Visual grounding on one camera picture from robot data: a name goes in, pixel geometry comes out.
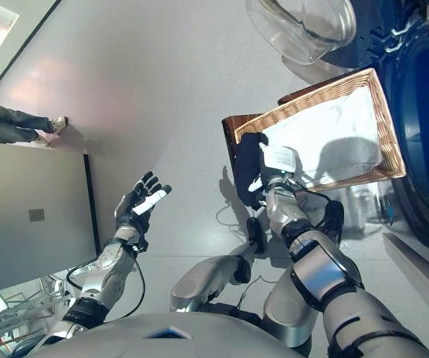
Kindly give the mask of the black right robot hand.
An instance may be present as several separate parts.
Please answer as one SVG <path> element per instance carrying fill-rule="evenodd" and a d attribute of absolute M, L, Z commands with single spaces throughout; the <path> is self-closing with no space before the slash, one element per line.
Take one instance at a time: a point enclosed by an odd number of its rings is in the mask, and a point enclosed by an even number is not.
<path fill-rule="evenodd" d="M 266 188 L 276 179 L 286 175 L 294 178 L 298 171 L 297 152 L 290 147 L 259 144 L 260 173 L 248 186 L 249 192 Z"/>

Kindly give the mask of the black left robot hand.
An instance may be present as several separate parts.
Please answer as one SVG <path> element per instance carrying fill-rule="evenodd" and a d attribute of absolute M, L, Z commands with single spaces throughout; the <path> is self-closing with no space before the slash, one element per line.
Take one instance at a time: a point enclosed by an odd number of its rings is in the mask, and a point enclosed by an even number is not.
<path fill-rule="evenodd" d="M 139 235 L 147 233 L 151 211 L 171 191 L 172 187 L 163 185 L 152 171 L 146 172 L 117 205 L 114 212 L 116 229 L 133 228 Z"/>

